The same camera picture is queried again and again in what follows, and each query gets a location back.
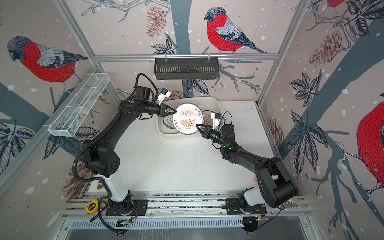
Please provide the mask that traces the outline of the orange sunburst plate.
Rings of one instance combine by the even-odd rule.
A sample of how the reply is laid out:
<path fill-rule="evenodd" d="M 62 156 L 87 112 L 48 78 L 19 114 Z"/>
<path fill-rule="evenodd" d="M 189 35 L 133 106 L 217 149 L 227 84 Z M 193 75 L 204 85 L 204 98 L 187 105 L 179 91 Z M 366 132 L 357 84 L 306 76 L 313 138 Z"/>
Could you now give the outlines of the orange sunburst plate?
<path fill-rule="evenodd" d="M 204 114 L 203 124 L 209 125 L 212 127 L 214 125 L 214 120 L 212 118 L 212 115 L 215 115 L 215 112 L 206 110 L 206 111 L 203 111 L 203 114 Z"/>
<path fill-rule="evenodd" d="M 174 129 L 183 135 L 193 135 L 198 131 L 197 125 L 204 122 L 203 111 L 192 103 L 184 103 L 176 107 L 172 115 Z"/>

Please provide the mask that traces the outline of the white green-rim plate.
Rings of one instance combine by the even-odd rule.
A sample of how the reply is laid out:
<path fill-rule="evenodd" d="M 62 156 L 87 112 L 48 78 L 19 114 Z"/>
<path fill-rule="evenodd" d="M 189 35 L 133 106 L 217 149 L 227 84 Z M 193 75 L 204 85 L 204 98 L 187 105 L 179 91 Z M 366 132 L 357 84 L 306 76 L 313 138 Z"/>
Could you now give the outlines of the white green-rim plate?
<path fill-rule="evenodd" d="M 167 117 L 163 118 L 163 124 L 166 128 L 168 129 L 174 129 L 174 124 L 173 124 L 173 116 L 169 115 Z"/>

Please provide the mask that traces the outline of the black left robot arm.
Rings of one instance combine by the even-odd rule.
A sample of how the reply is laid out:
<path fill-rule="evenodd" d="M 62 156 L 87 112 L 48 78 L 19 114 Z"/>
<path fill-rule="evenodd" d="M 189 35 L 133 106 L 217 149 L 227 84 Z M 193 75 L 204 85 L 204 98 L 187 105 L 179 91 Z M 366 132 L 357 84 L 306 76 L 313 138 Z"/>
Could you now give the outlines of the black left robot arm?
<path fill-rule="evenodd" d="M 116 144 L 126 129 L 142 113 L 167 117 L 177 110 L 161 103 L 125 100 L 113 121 L 97 137 L 83 142 L 83 161 L 95 177 L 90 181 L 100 182 L 107 191 L 107 215 L 129 215 L 134 209 L 132 195 L 118 173 L 120 158 L 115 152 Z"/>

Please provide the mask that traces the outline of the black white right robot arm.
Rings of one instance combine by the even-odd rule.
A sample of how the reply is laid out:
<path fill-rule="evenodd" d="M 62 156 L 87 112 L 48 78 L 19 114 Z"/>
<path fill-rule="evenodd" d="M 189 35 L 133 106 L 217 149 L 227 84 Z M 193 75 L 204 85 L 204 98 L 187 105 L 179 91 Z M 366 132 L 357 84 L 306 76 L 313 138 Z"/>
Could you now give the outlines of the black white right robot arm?
<path fill-rule="evenodd" d="M 253 172 L 257 178 L 260 195 L 271 208 L 277 208 L 299 193 L 283 161 L 277 157 L 266 158 L 252 154 L 235 140 L 233 124 L 225 124 L 220 130 L 209 125 L 196 125 L 201 136 L 213 144 L 219 144 L 222 158 Z"/>

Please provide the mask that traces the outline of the white plastic bin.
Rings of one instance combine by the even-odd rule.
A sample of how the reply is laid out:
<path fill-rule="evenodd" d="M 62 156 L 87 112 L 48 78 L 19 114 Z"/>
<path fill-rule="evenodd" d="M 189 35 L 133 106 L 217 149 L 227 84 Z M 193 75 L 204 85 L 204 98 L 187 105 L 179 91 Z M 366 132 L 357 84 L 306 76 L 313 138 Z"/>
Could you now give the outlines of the white plastic bin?
<path fill-rule="evenodd" d="M 222 111 L 222 108 L 219 102 L 213 97 L 198 97 L 198 98 L 169 100 L 169 101 L 165 101 L 165 103 L 174 109 L 181 104 L 192 103 L 197 105 L 202 111 L 209 110 L 215 113 L 220 113 L 220 114 L 224 113 Z M 198 136 L 197 133 L 193 135 L 183 135 L 177 132 L 175 129 L 168 129 L 163 124 L 163 118 L 160 118 L 160 117 L 157 117 L 157 129 L 158 129 L 158 132 L 163 137 L 168 139 L 191 138 L 191 137 Z"/>

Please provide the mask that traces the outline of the yellow tape measure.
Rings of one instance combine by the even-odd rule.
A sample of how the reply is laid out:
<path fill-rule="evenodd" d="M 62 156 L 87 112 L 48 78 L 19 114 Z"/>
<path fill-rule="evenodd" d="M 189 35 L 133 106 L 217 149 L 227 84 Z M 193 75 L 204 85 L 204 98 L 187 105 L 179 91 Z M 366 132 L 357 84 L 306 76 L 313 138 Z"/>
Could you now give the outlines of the yellow tape measure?
<path fill-rule="evenodd" d="M 99 201 L 97 199 L 94 199 L 90 203 L 88 203 L 85 207 L 87 214 L 94 214 L 98 212 L 99 208 Z"/>

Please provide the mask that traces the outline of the small circuit board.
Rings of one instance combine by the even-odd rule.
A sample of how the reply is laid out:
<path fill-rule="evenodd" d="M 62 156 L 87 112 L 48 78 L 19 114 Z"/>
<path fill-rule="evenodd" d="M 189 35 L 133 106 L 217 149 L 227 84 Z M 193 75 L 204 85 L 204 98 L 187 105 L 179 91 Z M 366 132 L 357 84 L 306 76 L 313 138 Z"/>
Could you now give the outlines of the small circuit board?
<path fill-rule="evenodd" d="M 117 228 L 130 228 L 133 225 L 133 220 L 118 220 L 116 223 Z"/>

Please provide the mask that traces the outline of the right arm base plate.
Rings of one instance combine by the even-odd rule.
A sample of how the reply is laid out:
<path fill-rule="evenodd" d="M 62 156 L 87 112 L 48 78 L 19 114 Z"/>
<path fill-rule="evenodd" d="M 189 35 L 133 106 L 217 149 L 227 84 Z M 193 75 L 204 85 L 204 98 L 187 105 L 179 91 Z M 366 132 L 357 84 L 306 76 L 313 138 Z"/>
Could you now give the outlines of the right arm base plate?
<path fill-rule="evenodd" d="M 225 199 L 225 205 L 222 209 L 226 210 L 227 215 L 266 215 L 265 204 L 251 206 L 244 198 Z"/>

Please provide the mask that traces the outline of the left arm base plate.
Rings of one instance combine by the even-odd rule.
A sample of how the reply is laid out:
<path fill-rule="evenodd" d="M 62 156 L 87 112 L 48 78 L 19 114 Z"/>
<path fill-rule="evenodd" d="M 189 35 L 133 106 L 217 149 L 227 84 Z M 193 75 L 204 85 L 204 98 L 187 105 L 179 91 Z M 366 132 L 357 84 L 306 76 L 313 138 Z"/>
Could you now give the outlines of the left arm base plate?
<path fill-rule="evenodd" d="M 106 216 L 145 216 L 148 206 L 148 200 L 129 200 L 124 202 L 114 202 L 109 200 Z"/>

